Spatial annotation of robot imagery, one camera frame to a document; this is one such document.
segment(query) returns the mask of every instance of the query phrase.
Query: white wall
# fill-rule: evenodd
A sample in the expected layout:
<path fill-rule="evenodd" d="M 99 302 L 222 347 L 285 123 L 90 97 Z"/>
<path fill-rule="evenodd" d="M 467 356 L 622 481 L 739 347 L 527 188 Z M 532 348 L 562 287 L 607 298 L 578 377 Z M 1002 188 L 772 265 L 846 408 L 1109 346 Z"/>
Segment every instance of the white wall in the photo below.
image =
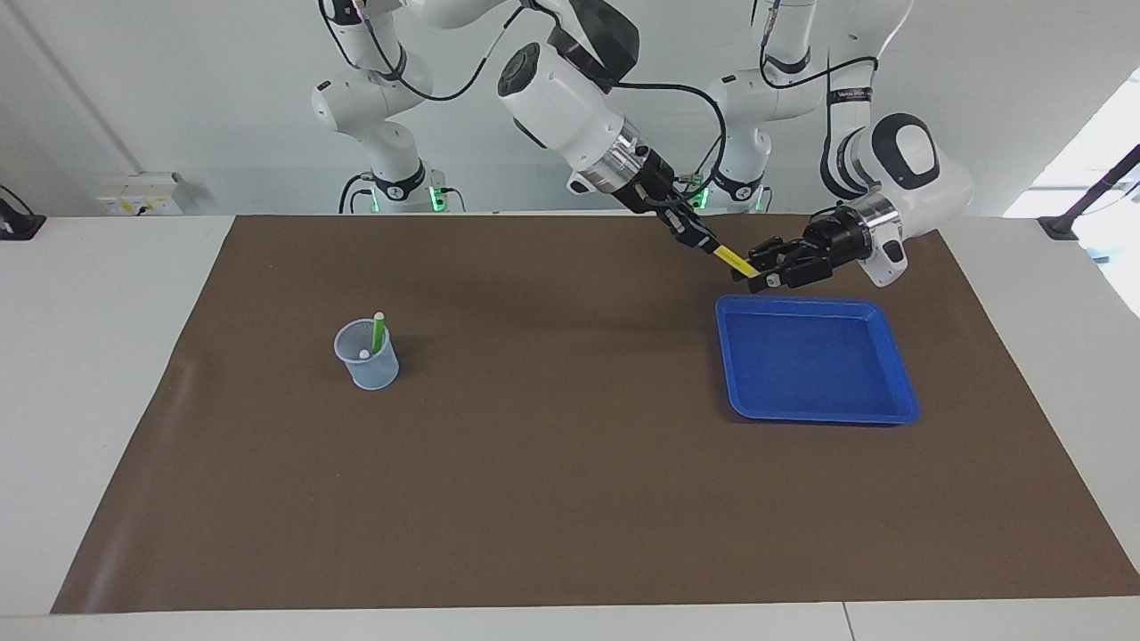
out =
<path fill-rule="evenodd" d="M 755 66 L 748 0 L 612 1 L 642 29 L 642 64 L 632 80 L 703 87 Z M 344 67 L 315 2 L 0 2 L 24 13 L 146 170 L 178 171 L 194 185 L 199 213 L 329 211 L 344 179 L 365 169 L 357 145 L 323 129 L 309 111 L 311 87 Z M 821 41 L 830 11 L 842 5 L 821 2 Z M 408 16 L 398 22 L 442 91 L 465 80 L 510 11 L 499 7 L 450 33 L 429 32 Z M 978 177 L 972 213 L 999 216 L 1140 66 L 1138 17 L 1134 0 L 918 0 L 883 62 L 877 113 L 927 120 L 946 152 Z M 560 161 L 523 138 L 495 98 L 506 58 L 548 31 L 548 18 L 528 15 L 471 95 L 398 119 L 473 209 L 611 206 L 567 194 Z M 0 29 L 0 132 L 8 132 L 0 133 L 0 179 L 18 178 L 15 187 L 55 212 L 88 213 L 80 194 L 90 193 L 95 173 L 116 170 L 115 162 L 52 99 L 35 66 L 10 51 L 7 35 Z M 711 115 L 691 97 L 618 91 L 613 99 L 678 169 L 695 165 L 716 136 Z M 832 202 L 816 169 L 823 122 L 821 112 L 772 127 L 777 210 Z M 33 149 L 16 154 L 15 146 Z M 49 192 L 46 184 L 62 176 L 71 186 Z"/>

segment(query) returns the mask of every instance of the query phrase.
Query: clear plastic cup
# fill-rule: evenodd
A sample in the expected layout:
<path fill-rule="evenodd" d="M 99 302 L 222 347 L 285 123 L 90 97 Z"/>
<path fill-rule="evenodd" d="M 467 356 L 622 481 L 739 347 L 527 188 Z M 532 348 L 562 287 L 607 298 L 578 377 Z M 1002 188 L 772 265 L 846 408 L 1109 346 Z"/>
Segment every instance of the clear plastic cup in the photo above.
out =
<path fill-rule="evenodd" d="M 345 325 L 333 342 L 336 357 L 348 367 L 352 382 L 366 391 L 376 391 L 392 384 L 400 373 L 400 362 L 392 348 L 392 332 L 384 328 L 384 344 L 369 358 L 361 354 L 372 349 L 372 333 L 375 320 L 367 318 Z"/>

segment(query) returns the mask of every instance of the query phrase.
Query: green pen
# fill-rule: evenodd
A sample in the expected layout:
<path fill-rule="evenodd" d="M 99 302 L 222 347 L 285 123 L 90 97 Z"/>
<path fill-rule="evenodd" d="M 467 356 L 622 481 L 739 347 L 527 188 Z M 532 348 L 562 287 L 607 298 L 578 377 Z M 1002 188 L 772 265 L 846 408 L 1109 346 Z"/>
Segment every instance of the green pen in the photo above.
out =
<path fill-rule="evenodd" d="M 377 311 L 373 318 L 375 323 L 372 325 L 372 352 L 380 354 L 384 347 L 384 313 Z"/>

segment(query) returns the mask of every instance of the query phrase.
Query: white table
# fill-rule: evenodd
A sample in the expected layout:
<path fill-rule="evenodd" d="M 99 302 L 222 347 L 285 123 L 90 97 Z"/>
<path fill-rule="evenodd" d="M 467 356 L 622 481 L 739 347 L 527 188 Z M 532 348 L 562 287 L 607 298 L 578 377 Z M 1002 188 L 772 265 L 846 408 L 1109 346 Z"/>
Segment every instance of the white table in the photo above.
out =
<path fill-rule="evenodd" d="M 0 244 L 3 641 L 1140 639 L 1140 598 L 48 617 L 231 222 L 55 219 Z M 1033 221 L 963 219 L 944 235 L 1140 565 L 1140 319 Z"/>

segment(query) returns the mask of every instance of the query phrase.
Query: black stand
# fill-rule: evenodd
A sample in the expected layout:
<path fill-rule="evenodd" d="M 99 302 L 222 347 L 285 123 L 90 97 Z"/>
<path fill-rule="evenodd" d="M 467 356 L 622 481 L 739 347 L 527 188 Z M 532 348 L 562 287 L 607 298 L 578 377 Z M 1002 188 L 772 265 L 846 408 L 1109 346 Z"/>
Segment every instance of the black stand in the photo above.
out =
<path fill-rule="evenodd" d="M 1100 182 L 1093 185 L 1072 209 L 1065 212 L 1065 216 L 1039 218 L 1037 222 L 1041 224 L 1045 234 L 1049 234 L 1049 237 L 1054 241 L 1078 241 L 1080 238 L 1073 233 L 1073 224 L 1076 222 L 1076 219 L 1084 216 L 1084 212 L 1089 211 L 1093 203 L 1123 180 L 1137 165 L 1140 165 L 1140 145 L 1129 152 L 1129 155 L 1124 156 L 1119 164 L 1108 170 Z"/>
<path fill-rule="evenodd" d="M 3 200 L 0 200 L 0 219 L 11 228 L 11 232 L 0 228 L 0 241 L 31 241 L 48 220 L 44 216 L 19 213 Z"/>

